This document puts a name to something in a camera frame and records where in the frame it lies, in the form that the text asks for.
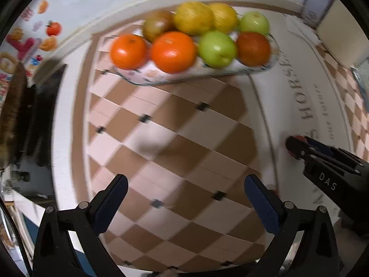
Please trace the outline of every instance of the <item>artificial fruit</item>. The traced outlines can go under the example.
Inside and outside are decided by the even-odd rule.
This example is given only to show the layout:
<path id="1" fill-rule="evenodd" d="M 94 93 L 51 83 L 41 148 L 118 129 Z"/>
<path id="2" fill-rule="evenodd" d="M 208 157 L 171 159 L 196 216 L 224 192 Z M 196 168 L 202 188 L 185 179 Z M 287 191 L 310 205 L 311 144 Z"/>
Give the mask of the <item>artificial fruit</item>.
<path id="1" fill-rule="evenodd" d="M 199 55 L 208 66 L 222 68 L 232 63 L 237 56 L 237 47 L 227 34 L 215 30 L 201 37 Z"/>
<path id="2" fill-rule="evenodd" d="M 267 36 L 269 33 L 269 21 L 258 11 L 249 11 L 241 19 L 239 28 L 241 32 L 257 32 Z"/>

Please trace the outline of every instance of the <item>yellow fruit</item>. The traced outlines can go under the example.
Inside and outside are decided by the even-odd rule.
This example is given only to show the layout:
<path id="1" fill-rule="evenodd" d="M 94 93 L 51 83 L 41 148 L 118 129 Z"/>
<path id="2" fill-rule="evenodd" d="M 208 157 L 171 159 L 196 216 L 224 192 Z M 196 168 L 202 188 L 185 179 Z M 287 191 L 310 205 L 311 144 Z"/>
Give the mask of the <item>yellow fruit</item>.
<path id="1" fill-rule="evenodd" d="M 179 31 L 191 36 L 202 35 L 213 28 L 211 8 L 197 1 L 185 2 L 177 7 L 174 24 Z"/>
<path id="2" fill-rule="evenodd" d="M 225 34 L 230 33 L 237 25 L 237 13 L 227 4 L 211 3 L 209 7 L 214 14 L 214 27 Z"/>

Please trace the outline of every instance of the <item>tiled floor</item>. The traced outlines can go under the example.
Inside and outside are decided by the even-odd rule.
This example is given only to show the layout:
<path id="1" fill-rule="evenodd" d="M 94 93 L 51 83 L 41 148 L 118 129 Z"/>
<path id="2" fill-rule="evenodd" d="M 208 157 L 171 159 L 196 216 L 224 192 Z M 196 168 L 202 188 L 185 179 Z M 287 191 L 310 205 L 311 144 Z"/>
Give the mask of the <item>tiled floor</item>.
<path id="1" fill-rule="evenodd" d="M 234 77 L 135 86 L 104 71 L 112 40 L 96 51 L 87 154 L 94 193 L 129 179 L 106 233 L 114 260 L 202 271 L 259 258 L 265 231 L 239 189 L 244 174 L 260 176 L 258 153 Z"/>

